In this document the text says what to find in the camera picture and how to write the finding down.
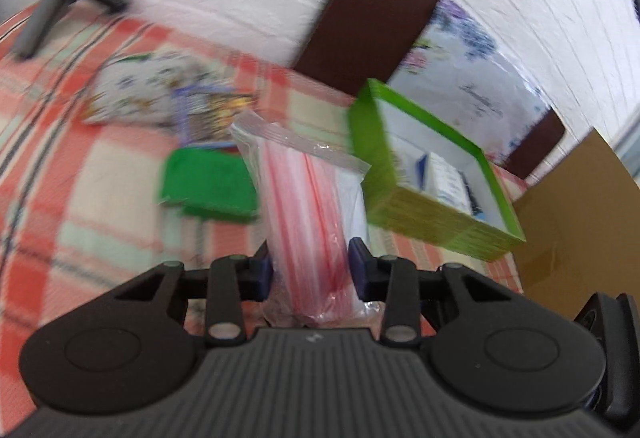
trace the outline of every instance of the box lid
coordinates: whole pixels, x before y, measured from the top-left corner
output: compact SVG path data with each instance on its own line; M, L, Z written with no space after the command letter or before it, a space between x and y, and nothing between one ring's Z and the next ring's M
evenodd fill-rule
M640 299L640 189L597 131L514 208L527 297L572 319L596 291Z

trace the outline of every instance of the pink striped package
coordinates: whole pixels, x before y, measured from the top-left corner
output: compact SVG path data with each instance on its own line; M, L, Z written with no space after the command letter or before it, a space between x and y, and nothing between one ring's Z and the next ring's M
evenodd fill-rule
M360 183L369 166L252 112L242 113L231 132L254 177L274 261L267 319L336 326L366 317L347 247L351 237L367 241Z

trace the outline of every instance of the ribbed gray surface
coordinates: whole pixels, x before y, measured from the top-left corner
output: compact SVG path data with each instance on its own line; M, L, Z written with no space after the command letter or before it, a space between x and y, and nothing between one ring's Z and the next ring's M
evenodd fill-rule
M143 410L86 418L42 409L11 438L612 438L576 412L502 420L444 392L417 355L368 330L261 330L209 353L180 391Z

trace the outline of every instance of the green object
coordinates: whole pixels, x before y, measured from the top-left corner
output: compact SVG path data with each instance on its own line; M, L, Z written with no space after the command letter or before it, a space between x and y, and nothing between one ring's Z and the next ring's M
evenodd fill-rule
M160 201L182 205L182 213L247 223L258 200L240 156L200 148L175 150L164 167Z
M487 191L486 196L489 199L493 196L495 217L501 221L505 230L448 207L411 186L403 185L394 164L394 152L388 129L385 128L383 108L385 112L393 111L396 118L405 119L406 124L418 125L408 117L417 120L422 124L417 131L426 132L426 126L431 137L446 138L470 154L479 165L478 179ZM387 85L373 79L367 81L357 100L351 105L348 118L353 152L371 165L362 182L370 223L485 261L498 259L524 241L520 224L489 161L477 145L458 131ZM428 148L425 152L430 150L438 152L434 148Z

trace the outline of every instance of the plaid tablecloth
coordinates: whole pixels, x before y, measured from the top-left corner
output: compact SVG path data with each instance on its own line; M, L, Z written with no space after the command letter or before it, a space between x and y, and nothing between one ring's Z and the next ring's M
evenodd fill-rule
M176 147L169 133L79 120L86 86L105 61L186 50L257 94L269 119L347 149L353 100L251 55L87 5L56 26L37 58L16 62L9 49L29 14L0 26L0 433L33 410L18 354L36 328L166 259L206 267L222 255L253 253L262 241L260 225L184 218L158 205L162 163ZM522 193L524 182L496 171L511 198ZM402 255L424 269L459 261L520 288L510 255L483 263L377 227L370 238L378 255ZM259 307L244 308L251 329ZM201 314L201 306L190 309L188 329L200 329Z

